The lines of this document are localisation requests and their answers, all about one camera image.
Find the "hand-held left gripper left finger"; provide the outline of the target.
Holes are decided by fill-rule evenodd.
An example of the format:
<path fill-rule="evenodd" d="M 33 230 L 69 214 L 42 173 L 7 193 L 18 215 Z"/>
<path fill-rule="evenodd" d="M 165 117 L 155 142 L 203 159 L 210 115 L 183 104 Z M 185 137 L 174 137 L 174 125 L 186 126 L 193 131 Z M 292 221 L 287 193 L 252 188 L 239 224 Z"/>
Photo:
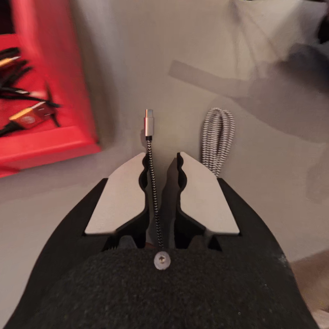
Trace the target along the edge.
<path fill-rule="evenodd" d="M 84 230 L 86 235 L 139 235 L 149 226 L 149 206 L 141 175 L 142 152 L 109 175 Z"/>

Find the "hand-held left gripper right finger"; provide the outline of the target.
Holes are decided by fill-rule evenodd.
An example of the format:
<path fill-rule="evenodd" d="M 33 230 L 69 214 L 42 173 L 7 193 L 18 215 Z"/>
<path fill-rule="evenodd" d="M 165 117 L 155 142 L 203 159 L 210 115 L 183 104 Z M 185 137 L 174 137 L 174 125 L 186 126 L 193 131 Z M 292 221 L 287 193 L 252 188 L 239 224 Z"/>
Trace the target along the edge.
<path fill-rule="evenodd" d="M 239 227 L 216 175 L 185 152 L 177 153 L 179 192 L 175 233 L 196 235 L 240 234 Z"/>

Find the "red storage bin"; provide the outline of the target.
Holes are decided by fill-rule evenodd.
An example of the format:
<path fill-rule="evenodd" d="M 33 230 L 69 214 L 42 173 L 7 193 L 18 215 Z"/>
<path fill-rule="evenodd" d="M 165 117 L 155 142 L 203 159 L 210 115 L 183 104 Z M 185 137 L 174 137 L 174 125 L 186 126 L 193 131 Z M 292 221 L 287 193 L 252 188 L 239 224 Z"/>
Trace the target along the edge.
<path fill-rule="evenodd" d="M 100 151 L 69 1 L 8 2 L 1 2 L 1 178 Z"/>

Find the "grey desk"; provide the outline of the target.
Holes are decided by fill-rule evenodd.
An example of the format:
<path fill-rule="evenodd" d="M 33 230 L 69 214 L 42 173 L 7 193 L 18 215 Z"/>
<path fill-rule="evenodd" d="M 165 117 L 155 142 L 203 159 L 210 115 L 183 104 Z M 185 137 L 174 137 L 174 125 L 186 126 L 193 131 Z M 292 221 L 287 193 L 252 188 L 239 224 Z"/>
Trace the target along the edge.
<path fill-rule="evenodd" d="M 145 150 L 154 110 L 159 201 L 169 203 L 177 152 L 199 158 L 212 107 L 236 135 L 222 177 L 261 216 L 286 257 L 328 250 L 328 43 L 325 3 L 72 1 L 103 151 L 1 179 L 1 328 L 67 213 Z"/>

